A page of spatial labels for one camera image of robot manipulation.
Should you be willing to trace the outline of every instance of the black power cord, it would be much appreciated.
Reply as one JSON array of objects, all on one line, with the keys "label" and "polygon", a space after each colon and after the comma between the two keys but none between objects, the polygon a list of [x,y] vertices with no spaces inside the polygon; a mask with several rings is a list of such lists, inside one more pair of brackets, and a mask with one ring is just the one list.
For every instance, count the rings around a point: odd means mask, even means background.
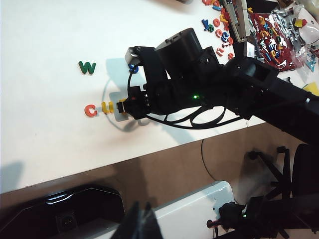
[{"label": "black power cord", "polygon": [[204,161],[204,157],[203,157],[203,143],[204,143],[204,140],[205,140],[205,139],[202,139],[201,144],[200,144],[201,161],[203,161],[204,167],[205,167],[207,173],[209,174],[209,176],[210,176],[214,181],[217,181],[217,180],[213,177],[213,175],[211,175],[211,173],[209,172],[209,170],[208,170],[208,168],[207,168],[207,166],[206,166],[206,164],[205,164],[205,161]]}]

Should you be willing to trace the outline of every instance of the red tray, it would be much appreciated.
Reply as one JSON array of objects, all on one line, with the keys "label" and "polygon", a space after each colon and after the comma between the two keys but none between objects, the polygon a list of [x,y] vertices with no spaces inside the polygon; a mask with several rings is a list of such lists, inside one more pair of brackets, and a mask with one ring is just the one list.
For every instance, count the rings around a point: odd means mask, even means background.
[{"label": "red tray", "polygon": [[[254,24],[254,27],[256,28],[256,35],[257,35],[257,41],[258,41],[258,47],[260,50],[261,56],[265,59],[265,63],[271,65],[272,67],[275,67],[279,71],[288,71],[288,70],[293,70],[296,68],[292,61],[291,57],[291,51],[292,51],[292,44],[289,39],[287,39],[284,34],[281,32],[279,29],[279,26],[277,25],[276,22],[274,24],[271,24],[269,20],[269,15],[267,13],[250,13],[251,20]],[[262,16],[265,19],[265,23],[269,25],[270,28],[273,27],[273,29],[277,32],[277,35],[281,37],[281,39],[284,41],[284,44],[282,45],[282,48],[280,50],[280,56],[279,58],[276,58],[276,60],[273,59],[271,55],[271,51],[268,47],[271,43],[276,43],[279,44],[277,37],[275,34],[270,35],[268,37],[263,37],[261,35],[261,32],[265,30],[264,26],[260,23],[260,16]],[[261,46],[261,41],[264,40],[264,43],[266,45],[266,48],[268,52]],[[266,53],[271,57],[271,61],[269,61],[268,57],[266,56]]]}]

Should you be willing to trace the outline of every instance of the white object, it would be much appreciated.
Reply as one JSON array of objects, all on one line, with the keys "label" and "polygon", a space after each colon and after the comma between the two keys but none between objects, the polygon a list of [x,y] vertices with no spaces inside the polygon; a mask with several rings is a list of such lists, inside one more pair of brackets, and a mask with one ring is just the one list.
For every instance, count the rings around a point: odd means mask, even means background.
[{"label": "white object", "polygon": [[244,56],[255,57],[255,46],[248,41],[244,43]]},{"label": "white object", "polygon": [[[220,38],[204,31],[201,22],[211,23],[219,14],[201,1],[136,0],[128,5],[2,0],[0,192],[245,128],[241,120],[216,129],[185,130],[132,118],[117,122],[114,115],[101,112],[102,101],[126,97],[128,47],[157,47],[189,27],[202,48],[219,47]],[[82,74],[79,61],[95,62],[94,74]],[[219,61],[225,64],[227,54]],[[132,85],[144,82],[140,68]],[[116,92],[122,98],[112,98]],[[97,107],[98,116],[86,117],[89,104]],[[223,109],[216,110],[198,121],[214,119]],[[192,111],[179,112],[176,119]],[[227,111],[225,119],[233,117]]]},{"label": "white object", "polygon": [[[225,181],[217,181],[167,206],[155,209],[155,215],[164,239],[211,239],[213,229],[207,228],[206,222],[219,219],[218,209],[233,201],[230,185]],[[110,229],[96,239],[109,239],[115,230]]]},{"label": "white object", "polygon": [[305,41],[308,48],[319,57],[319,24],[313,16],[302,8],[298,14],[299,19],[306,19],[307,24],[299,28],[300,37]]}]

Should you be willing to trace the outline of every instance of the black chair leg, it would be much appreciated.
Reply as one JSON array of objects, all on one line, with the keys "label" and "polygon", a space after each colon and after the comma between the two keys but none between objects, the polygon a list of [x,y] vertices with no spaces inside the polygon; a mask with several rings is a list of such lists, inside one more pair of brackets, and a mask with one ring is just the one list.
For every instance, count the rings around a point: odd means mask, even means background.
[{"label": "black chair leg", "polygon": [[283,190],[283,199],[290,198],[291,192],[291,173],[290,173],[290,155],[289,149],[286,147],[278,147],[278,153],[284,154],[284,168],[283,168],[283,181],[281,182],[281,187]]},{"label": "black chair leg", "polygon": [[255,160],[258,156],[263,160],[263,162],[266,164],[266,166],[269,168],[269,170],[272,172],[275,178],[280,182],[283,179],[283,175],[273,165],[273,163],[265,157],[265,155],[262,152],[251,151],[248,153],[248,157],[252,160]]},{"label": "black chair leg", "polygon": [[272,174],[275,176],[275,178],[278,180],[278,182],[271,182],[271,186],[276,188],[266,195],[266,198],[268,200],[273,199],[275,196],[279,194],[282,194],[283,199],[288,199],[290,198],[290,193],[292,189],[289,149],[282,146],[277,148],[277,152],[284,153],[284,167],[282,174],[265,156],[264,153],[256,151],[251,151],[248,153],[248,157],[252,160],[255,160],[256,158],[260,157],[266,164],[266,166],[269,168],[269,170],[272,172]]}]

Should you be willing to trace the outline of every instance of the yellow object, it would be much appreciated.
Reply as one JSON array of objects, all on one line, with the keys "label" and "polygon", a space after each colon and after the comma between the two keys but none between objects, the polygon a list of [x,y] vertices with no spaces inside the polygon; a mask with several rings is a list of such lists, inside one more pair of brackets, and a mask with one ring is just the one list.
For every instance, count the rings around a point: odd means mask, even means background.
[{"label": "yellow object", "polygon": [[315,82],[307,84],[305,87],[303,87],[303,89],[305,91],[309,91],[309,92],[313,93],[315,96],[319,96],[319,90],[318,90],[318,87],[317,87]]},{"label": "yellow object", "polygon": [[265,25],[265,19],[262,16],[259,16],[260,24]]},{"label": "yellow object", "polygon": [[109,109],[110,109],[110,113],[114,113],[114,106],[112,101],[109,102]]},{"label": "yellow object", "polygon": [[273,58],[276,56],[276,52],[275,51],[271,51],[270,54],[273,56]]},{"label": "yellow object", "polygon": [[295,26],[296,27],[302,27],[303,26],[303,20],[302,19],[296,19]]},{"label": "yellow object", "polygon": [[219,16],[220,21],[228,23],[228,21],[224,18],[224,14]]},{"label": "yellow object", "polygon": [[260,32],[260,35],[262,36],[262,38],[264,38],[264,37],[266,37],[266,36],[270,36],[270,35],[269,35],[269,32],[267,32],[267,31],[265,31],[265,30],[261,31],[261,32]]},{"label": "yellow object", "polygon": [[103,111],[103,113],[108,114],[108,113],[110,112],[110,111],[107,109],[106,103],[105,103],[104,101],[101,103],[101,106],[102,106],[102,111]]},{"label": "yellow object", "polygon": [[276,30],[275,30],[273,27],[272,27],[271,29],[272,29],[274,35],[275,35],[275,36],[278,36],[278,33],[276,32]]}]

